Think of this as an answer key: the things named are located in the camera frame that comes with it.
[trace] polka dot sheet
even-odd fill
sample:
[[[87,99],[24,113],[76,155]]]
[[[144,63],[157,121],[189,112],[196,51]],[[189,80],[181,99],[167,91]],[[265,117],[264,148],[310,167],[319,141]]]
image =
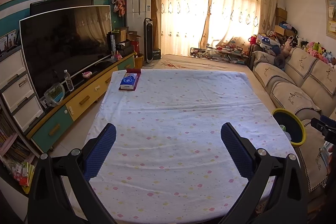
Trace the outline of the polka dot sheet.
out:
[[[86,139],[108,122],[117,128],[110,153],[90,180],[116,220],[191,223],[225,215],[248,182],[221,140],[225,122],[271,155],[295,153],[244,73],[142,70],[136,90],[121,91],[124,74],[113,73]],[[71,203],[80,212],[73,193]]]

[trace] tile floor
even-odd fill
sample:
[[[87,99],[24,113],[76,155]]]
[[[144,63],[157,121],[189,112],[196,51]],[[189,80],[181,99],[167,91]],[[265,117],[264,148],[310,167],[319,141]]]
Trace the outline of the tile floor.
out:
[[[62,135],[54,145],[54,151],[50,153],[52,157],[65,156],[74,148],[83,148],[86,136],[99,110],[102,95],[97,102],[93,103],[71,126],[71,128]],[[71,185],[68,177],[63,177],[65,190],[70,195]]]

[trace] tower fan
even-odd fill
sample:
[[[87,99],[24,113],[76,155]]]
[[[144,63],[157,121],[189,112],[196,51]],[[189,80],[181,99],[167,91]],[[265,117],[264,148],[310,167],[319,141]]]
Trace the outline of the tower fan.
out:
[[[143,21],[144,66],[150,67],[153,61],[153,21],[145,18]]]

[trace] framed picture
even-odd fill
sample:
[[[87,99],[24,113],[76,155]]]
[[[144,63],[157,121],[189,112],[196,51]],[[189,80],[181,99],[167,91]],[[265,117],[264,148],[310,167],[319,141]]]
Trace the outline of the framed picture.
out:
[[[7,35],[0,37],[0,52],[3,52],[8,49]]]
[[[16,30],[13,30],[0,37],[0,52],[8,50],[16,45]]]
[[[327,8],[326,35],[336,39],[336,0],[325,0]]]

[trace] embroidered curtain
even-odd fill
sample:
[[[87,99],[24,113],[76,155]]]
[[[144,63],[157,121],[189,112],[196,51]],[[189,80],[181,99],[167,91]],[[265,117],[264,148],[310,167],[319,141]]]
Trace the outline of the embroidered curtain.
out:
[[[277,0],[156,0],[156,43],[163,54],[188,56],[191,47],[225,45],[271,29]]]

